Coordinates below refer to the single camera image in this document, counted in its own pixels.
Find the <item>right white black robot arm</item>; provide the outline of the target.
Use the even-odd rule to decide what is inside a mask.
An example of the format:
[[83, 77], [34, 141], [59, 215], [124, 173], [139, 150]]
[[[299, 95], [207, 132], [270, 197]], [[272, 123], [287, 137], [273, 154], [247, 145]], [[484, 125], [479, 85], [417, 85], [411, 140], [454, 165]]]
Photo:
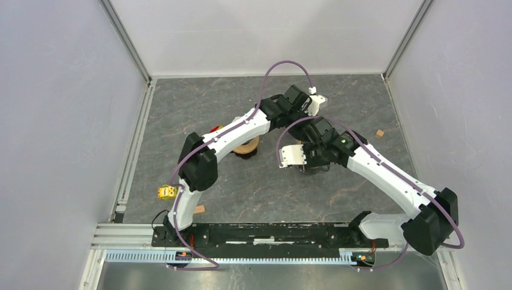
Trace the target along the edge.
[[403, 210], [403, 214], [362, 214], [348, 231], [353, 245], [363, 247], [372, 239], [395, 239], [427, 256], [439, 247], [465, 247], [454, 191], [447, 187], [437, 190], [415, 179], [364, 137], [350, 129], [339, 133], [323, 117], [304, 118], [300, 127], [305, 168], [342, 166], [364, 177]]

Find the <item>dark brown dripper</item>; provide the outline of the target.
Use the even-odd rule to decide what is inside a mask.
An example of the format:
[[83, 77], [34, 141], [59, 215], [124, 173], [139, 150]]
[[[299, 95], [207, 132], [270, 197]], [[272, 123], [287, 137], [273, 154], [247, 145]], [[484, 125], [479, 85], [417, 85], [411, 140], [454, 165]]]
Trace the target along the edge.
[[234, 152], [234, 154], [235, 154], [236, 157], [239, 157], [239, 158], [241, 158], [243, 160], [248, 160], [248, 159], [252, 158], [253, 156], [255, 156], [257, 154], [257, 151], [254, 150], [252, 152], [244, 153], [244, 154]]

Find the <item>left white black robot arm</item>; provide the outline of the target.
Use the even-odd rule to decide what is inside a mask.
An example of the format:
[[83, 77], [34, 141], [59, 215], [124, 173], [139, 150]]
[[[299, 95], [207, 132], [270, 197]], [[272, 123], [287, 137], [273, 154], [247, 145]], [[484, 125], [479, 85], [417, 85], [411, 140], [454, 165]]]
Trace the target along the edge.
[[217, 165], [227, 154], [260, 135], [316, 115], [324, 102], [314, 86], [304, 92], [292, 85], [284, 94], [259, 99], [245, 115], [215, 132], [189, 134], [170, 178], [170, 185], [178, 192], [163, 221], [167, 239], [175, 246], [188, 242], [188, 227], [200, 195], [217, 181]]

